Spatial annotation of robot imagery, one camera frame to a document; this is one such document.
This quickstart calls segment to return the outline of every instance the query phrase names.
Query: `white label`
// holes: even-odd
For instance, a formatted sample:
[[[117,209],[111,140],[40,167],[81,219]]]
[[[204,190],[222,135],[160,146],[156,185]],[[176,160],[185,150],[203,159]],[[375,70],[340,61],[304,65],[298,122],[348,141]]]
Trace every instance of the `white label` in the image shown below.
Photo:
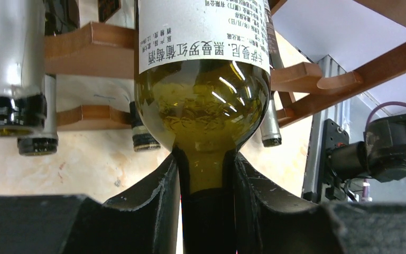
[[[139,72],[170,62],[224,59],[270,74],[264,1],[139,0]]]

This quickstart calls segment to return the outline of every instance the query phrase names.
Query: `wooden wine rack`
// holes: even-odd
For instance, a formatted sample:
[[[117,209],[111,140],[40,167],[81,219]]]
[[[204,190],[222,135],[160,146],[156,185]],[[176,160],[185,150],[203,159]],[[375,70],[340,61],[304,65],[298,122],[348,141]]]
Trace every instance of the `wooden wine rack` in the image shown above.
[[[406,1],[355,0],[406,27]],[[269,0],[272,13],[285,0]],[[102,23],[55,37],[45,37],[47,73],[133,79],[136,31]],[[406,73],[406,43],[343,75],[325,78],[315,63],[274,70],[271,88],[279,91],[281,127]],[[293,92],[309,93],[296,101]],[[101,130],[130,127],[130,114],[109,106],[82,105],[57,113],[59,130]]]

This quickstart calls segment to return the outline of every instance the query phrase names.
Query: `curved wooden notch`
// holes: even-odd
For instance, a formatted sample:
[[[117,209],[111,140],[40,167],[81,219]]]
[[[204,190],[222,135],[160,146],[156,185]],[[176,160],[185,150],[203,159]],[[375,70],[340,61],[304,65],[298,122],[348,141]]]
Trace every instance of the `curved wooden notch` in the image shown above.
[[[74,32],[46,36],[46,73],[133,79],[135,32],[91,22]]]
[[[302,62],[291,67],[273,70],[271,88],[281,92],[333,95],[348,91],[350,87],[362,82],[363,79],[356,72],[323,78],[317,64]]]
[[[129,129],[130,113],[108,105],[82,105],[57,112],[58,131]]]

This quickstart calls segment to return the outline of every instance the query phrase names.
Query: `purple cable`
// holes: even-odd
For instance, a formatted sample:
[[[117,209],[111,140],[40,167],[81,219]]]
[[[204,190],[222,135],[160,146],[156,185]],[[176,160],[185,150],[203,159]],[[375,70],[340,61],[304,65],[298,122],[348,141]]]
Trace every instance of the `purple cable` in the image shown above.
[[[383,107],[387,107],[387,106],[401,106],[401,107],[406,107],[406,103],[405,102],[385,102],[382,103],[381,105],[378,105],[377,107],[375,107],[370,115],[368,116],[368,119],[366,120],[366,126],[368,126],[368,124],[371,122],[371,118],[373,118],[373,115],[380,110]],[[364,179],[363,180],[363,192],[362,192],[362,201],[368,201],[370,198],[370,187],[369,187],[369,183],[368,183],[368,179]]]

